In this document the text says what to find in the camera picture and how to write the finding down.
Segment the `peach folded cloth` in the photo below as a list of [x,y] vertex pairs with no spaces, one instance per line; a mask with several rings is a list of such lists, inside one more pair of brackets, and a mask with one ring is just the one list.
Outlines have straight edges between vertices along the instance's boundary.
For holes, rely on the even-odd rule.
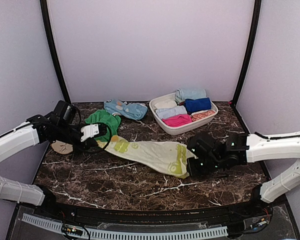
[[206,111],[198,111],[191,114],[192,121],[198,121],[204,119],[212,114],[214,114],[214,110],[206,110]]

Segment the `black metal frame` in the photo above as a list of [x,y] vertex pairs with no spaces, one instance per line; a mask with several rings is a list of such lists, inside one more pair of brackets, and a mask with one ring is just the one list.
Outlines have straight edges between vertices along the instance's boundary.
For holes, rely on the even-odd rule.
[[[230,102],[231,107],[234,111],[234,114],[238,118],[243,130],[246,133],[249,133],[249,130],[247,126],[245,125],[240,113],[236,109],[237,102],[239,100],[244,80],[247,74],[248,66],[250,63],[252,51],[253,51],[253,45],[255,41],[255,36],[257,32],[257,26],[258,26],[258,21],[259,21],[259,16],[260,16],[260,10],[261,10],[261,2],[262,0],[255,0],[254,4],[254,11],[253,11],[253,17],[252,17],[252,23],[251,23],[251,29],[250,29],[250,34],[249,34],[249,40],[243,60],[243,65],[241,69],[241,73],[238,79],[238,83],[236,86],[236,90],[233,96],[233,100]],[[66,102],[71,103],[70,97],[66,88],[66,84],[62,75],[60,63],[58,60],[55,44],[54,44],[54,39],[53,39],[53,34],[52,34],[52,29],[51,29],[51,23],[49,19],[49,13],[48,13],[48,7],[47,7],[47,1],[46,0],[40,0],[41,3],[41,11],[42,11],[42,17],[43,17],[43,22],[44,22],[44,27],[45,27],[45,32],[46,32],[46,37],[48,40],[49,48],[50,48],[50,53],[52,57],[52,61],[54,64],[55,72],[57,74],[57,78],[60,84],[60,88],[63,94],[63,97]],[[264,162],[260,162],[261,167],[264,171],[264,174],[267,178],[267,180],[270,180],[270,174],[264,164]],[[241,219],[236,219],[235,216],[233,216],[230,212],[231,209],[234,207],[243,207],[247,203],[238,203],[230,206],[218,206],[218,207],[210,207],[210,208],[203,208],[203,209],[195,209],[193,211],[193,214],[189,214],[191,211],[189,210],[179,210],[179,211],[159,211],[159,212],[137,212],[137,211],[121,211],[121,210],[104,210],[104,209],[92,209],[88,207],[80,207],[80,206],[73,206],[69,204],[61,204],[58,203],[57,206],[63,210],[63,212],[67,215],[70,216],[71,220],[74,220],[78,223],[82,224],[88,224],[88,225],[97,225],[99,222],[106,222],[106,223],[126,223],[126,224],[133,224],[136,222],[139,222],[138,224],[144,224],[148,222],[147,224],[173,224],[177,223],[177,221],[180,222],[197,222],[197,221],[208,221],[209,224],[224,224],[227,226],[232,226],[232,225],[237,225],[242,223]],[[295,222],[295,218],[293,216],[291,207],[286,199],[286,196],[283,195],[276,199],[276,201],[273,203],[275,206],[280,205],[280,204],[285,204],[287,206],[290,218],[293,223],[293,228],[295,231],[295,234],[298,239],[300,239],[300,233],[298,230],[298,227]],[[47,212],[44,212],[41,210],[41,208],[36,208],[33,206],[25,205],[25,204],[17,204],[17,207],[14,210],[14,214],[12,216],[10,226],[9,226],[9,231],[7,238],[11,234],[11,230],[14,225],[14,219],[16,216],[16,213],[18,211],[19,206],[26,206],[26,207],[31,207],[35,209],[35,213],[38,215],[43,215],[47,217],[51,217]]]
[[42,18],[43,18],[46,39],[48,41],[50,54],[51,54],[51,58],[52,58],[53,65],[54,65],[54,70],[55,70],[56,76],[58,78],[58,82],[59,82],[64,100],[67,103],[71,103],[69,92],[66,88],[65,81],[63,78],[58,54],[57,54],[56,48],[55,48],[52,27],[51,27],[51,22],[50,22],[50,17],[49,17],[48,5],[47,5],[46,0],[40,0],[40,4],[41,4],[41,12],[42,12]]

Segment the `green cloth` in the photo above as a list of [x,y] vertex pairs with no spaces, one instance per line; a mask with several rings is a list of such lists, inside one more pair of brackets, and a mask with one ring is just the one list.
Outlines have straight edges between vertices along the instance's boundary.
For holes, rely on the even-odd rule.
[[[111,132],[112,132],[112,136],[117,135],[118,134],[118,128],[120,126],[121,123],[121,118],[120,116],[116,115],[113,116],[111,114],[109,114],[106,110],[98,110],[95,113],[91,114],[86,120],[85,122],[87,124],[94,124],[94,123],[105,123],[107,124],[110,128],[111,128]],[[109,130],[107,131],[106,135],[104,136],[99,136],[96,137],[95,140],[100,140],[102,142],[108,142],[110,139],[110,133]]]

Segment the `white plastic basket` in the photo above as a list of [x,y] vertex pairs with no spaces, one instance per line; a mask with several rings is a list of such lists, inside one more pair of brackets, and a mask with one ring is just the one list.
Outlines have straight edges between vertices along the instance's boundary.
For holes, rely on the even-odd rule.
[[161,101],[164,101],[164,100],[174,100],[175,99],[175,93],[171,93],[171,94],[167,94],[167,95],[164,95],[162,97],[158,97],[158,98],[155,98],[153,100],[150,101],[150,109],[153,113],[153,116],[155,118],[155,120],[157,121],[157,123],[160,125],[160,127],[165,131],[167,132],[168,134],[170,135],[178,135],[178,134],[181,134],[181,133],[185,133],[185,132],[188,132],[190,130],[193,130],[193,129],[196,129],[200,126],[203,126],[205,124],[208,124],[213,118],[214,116],[219,112],[218,108],[215,106],[214,103],[212,103],[212,110],[215,111],[214,114],[206,117],[206,118],[203,118],[201,120],[198,120],[198,121],[194,121],[194,122],[191,122],[190,124],[185,124],[183,126],[178,126],[178,127],[172,127],[172,126],[167,126],[155,113],[155,110],[156,108],[154,107],[155,104],[157,104],[158,102],[161,102]]

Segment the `tan round object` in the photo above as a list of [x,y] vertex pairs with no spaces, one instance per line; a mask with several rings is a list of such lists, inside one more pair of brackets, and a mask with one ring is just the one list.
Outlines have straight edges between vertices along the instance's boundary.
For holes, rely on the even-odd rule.
[[52,149],[58,154],[66,155],[73,152],[73,146],[68,143],[64,143],[61,141],[56,141],[51,144]]

